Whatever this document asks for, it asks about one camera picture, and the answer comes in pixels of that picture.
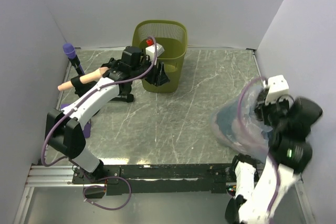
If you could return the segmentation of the translucent bag with clothes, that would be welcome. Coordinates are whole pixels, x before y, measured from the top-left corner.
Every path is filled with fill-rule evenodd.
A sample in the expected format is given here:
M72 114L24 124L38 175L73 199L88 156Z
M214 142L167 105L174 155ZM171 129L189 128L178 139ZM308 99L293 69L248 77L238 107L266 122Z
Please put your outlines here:
M220 144L264 163L272 127L257 121L254 113L261 90L261 83L249 84L241 103L239 94L212 114L211 128Z

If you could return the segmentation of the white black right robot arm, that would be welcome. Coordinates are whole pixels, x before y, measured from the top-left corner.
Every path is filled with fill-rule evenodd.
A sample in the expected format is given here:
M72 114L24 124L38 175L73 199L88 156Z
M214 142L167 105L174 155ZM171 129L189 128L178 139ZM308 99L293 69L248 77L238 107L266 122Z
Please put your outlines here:
M267 105L260 94L255 113L272 128L265 166L256 182L256 160L243 154L234 157L229 175L236 181L236 192L226 207L228 223L272 223L277 206L312 159L312 146L306 138L323 110L308 98L294 99L288 94Z

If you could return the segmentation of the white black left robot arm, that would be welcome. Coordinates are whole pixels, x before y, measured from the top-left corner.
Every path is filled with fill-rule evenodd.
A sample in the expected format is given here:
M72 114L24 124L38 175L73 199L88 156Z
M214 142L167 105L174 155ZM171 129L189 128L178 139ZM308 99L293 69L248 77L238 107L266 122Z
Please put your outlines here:
M62 153L80 167L86 179L98 183L105 177L103 161L94 156L86 145L83 129L86 123L110 100L128 91L127 85L138 79L161 86L169 82L164 64L158 56L164 53L160 44L145 49L127 46L121 59L111 58L96 71L61 84L60 91L76 84L94 82L77 101L62 110L52 109L47 114L45 145Z

